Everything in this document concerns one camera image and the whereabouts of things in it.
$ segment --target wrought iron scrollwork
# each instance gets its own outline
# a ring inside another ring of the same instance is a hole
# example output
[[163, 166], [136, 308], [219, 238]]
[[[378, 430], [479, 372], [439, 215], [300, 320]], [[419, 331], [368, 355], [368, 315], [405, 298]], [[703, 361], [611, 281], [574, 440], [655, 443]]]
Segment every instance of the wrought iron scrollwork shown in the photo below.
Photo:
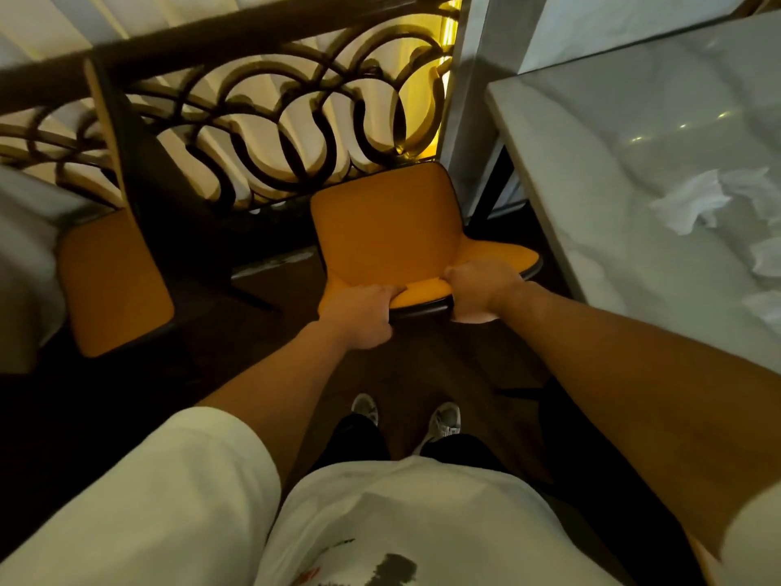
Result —
[[[440, 8], [432, 14], [458, 20], [458, 10], [450, 7]], [[351, 60], [346, 62], [346, 65], [340, 63], [340, 54], [360, 37], [366, 37], [366, 40]], [[397, 75], [392, 76], [371, 59], [370, 55], [396, 39], [415, 39], [420, 42], [420, 45], [412, 52], [404, 68]], [[421, 159], [421, 153], [436, 136], [444, 111], [443, 76], [450, 70], [452, 46], [441, 45], [437, 37], [426, 28], [399, 25], [396, 21], [386, 27], [372, 24], [360, 28], [348, 28], [340, 33], [325, 51], [293, 43], [284, 45], [274, 54], [275, 57], [279, 55], [315, 62], [314, 73], [308, 77], [281, 61], [246, 62], [233, 69], [222, 80], [214, 101], [197, 96], [194, 90], [201, 80], [220, 65], [191, 68], [177, 88], [150, 81], [135, 83], [125, 88], [127, 94], [155, 98], [172, 105], [170, 110], [139, 103], [134, 104], [133, 107], [144, 117], [156, 135], [160, 135], [167, 129], [177, 128], [189, 154], [216, 177], [219, 193], [210, 200], [215, 213], [227, 215], [236, 210], [253, 210], [273, 205], [292, 197], [310, 194], [327, 184], [367, 174], [366, 166], [357, 164], [353, 157], [349, 156], [349, 166], [343, 176], [334, 180], [334, 176], [337, 175], [337, 138], [334, 126], [324, 111], [324, 105], [331, 95], [343, 95], [351, 102], [352, 127], [356, 142], [365, 157], [374, 164], [372, 170], [417, 162]], [[435, 61], [439, 63], [431, 68], [428, 115], [417, 131], [409, 133], [405, 107], [401, 101], [401, 88], [418, 70]], [[284, 77], [288, 81], [273, 108], [258, 106], [246, 97], [231, 96], [242, 82], [261, 75]], [[363, 79], [376, 79], [390, 85], [393, 89], [395, 106], [390, 119], [393, 137], [391, 148], [377, 147], [366, 133], [364, 123], [367, 113], [366, 101], [362, 98], [360, 89], [351, 86]], [[290, 135], [284, 127], [280, 126], [280, 119], [285, 110], [296, 100], [307, 95], [312, 95], [310, 99], [312, 119], [325, 140], [323, 156], [309, 170], [305, 167]], [[68, 137], [41, 128], [44, 121], [60, 106], [43, 107], [37, 110], [26, 127], [0, 124], [0, 137], [15, 137], [26, 141], [25, 150], [15, 146], [4, 146], [0, 141], [0, 159], [6, 166], [19, 169], [53, 162], [57, 185], [105, 202], [100, 195], [96, 195], [83, 185], [74, 183], [65, 170], [68, 164], [92, 166], [99, 168], [106, 178], [116, 184], [110, 161], [96, 152], [104, 150], [105, 143], [102, 137], [94, 133], [93, 125], [97, 120], [94, 111], [85, 112], [76, 127], [74, 137]], [[282, 155], [289, 167], [287, 176], [280, 176], [253, 159], [245, 139], [230, 118], [240, 115], [261, 117], [277, 126]], [[199, 134], [206, 127], [227, 133], [241, 164], [264, 186], [269, 187], [270, 191], [262, 186], [252, 188], [249, 201], [239, 205], [231, 177], [198, 143]]]

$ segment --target marble tabletop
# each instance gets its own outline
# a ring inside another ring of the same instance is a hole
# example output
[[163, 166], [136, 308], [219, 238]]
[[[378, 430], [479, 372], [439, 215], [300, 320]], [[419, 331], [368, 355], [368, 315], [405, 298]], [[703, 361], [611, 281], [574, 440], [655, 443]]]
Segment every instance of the marble tabletop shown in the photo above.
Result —
[[649, 204], [710, 169], [781, 186], [781, 11], [505, 79], [487, 102], [573, 294], [781, 373], [742, 300], [781, 289], [749, 245], [781, 236], [733, 199], [679, 236]]

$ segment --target dark brown rail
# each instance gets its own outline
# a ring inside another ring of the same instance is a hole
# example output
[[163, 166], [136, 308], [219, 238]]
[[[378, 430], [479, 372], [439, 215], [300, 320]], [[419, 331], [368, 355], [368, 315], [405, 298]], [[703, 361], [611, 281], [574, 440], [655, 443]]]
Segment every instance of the dark brown rail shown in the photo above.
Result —
[[248, 55], [349, 26], [425, 12], [448, 0], [281, 0], [0, 71], [0, 115], [89, 95], [83, 59], [96, 55], [120, 86]]

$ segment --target shoe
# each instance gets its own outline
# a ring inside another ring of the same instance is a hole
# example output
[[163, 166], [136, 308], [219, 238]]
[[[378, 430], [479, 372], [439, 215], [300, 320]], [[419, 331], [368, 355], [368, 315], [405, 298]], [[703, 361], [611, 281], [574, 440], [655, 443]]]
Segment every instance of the shoe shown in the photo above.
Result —
[[350, 410], [353, 413], [368, 417], [375, 426], [380, 423], [380, 412], [377, 411], [377, 404], [374, 402], [374, 399], [366, 393], [360, 393], [355, 398]]
[[443, 403], [431, 414], [429, 433], [412, 453], [420, 456], [423, 446], [454, 433], [461, 433], [461, 409], [455, 403]]

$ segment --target orange chair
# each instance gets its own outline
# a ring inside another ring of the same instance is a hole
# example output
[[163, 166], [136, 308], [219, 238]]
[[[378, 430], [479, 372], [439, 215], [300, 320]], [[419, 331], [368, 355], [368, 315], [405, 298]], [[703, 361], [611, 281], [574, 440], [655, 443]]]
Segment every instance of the orange chair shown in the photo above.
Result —
[[220, 224], [103, 69], [85, 73], [126, 207], [69, 230], [57, 267], [82, 354], [96, 357], [206, 313], [231, 287]]
[[320, 308], [349, 286], [398, 284], [407, 290], [390, 304], [393, 319], [434, 313], [452, 306], [440, 279], [448, 265], [500, 258], [524, 278], [542, 265], [528, 248], [468, 238], [450, 177], [436, 162], [319, 191], [312, 217], [328, 278]]

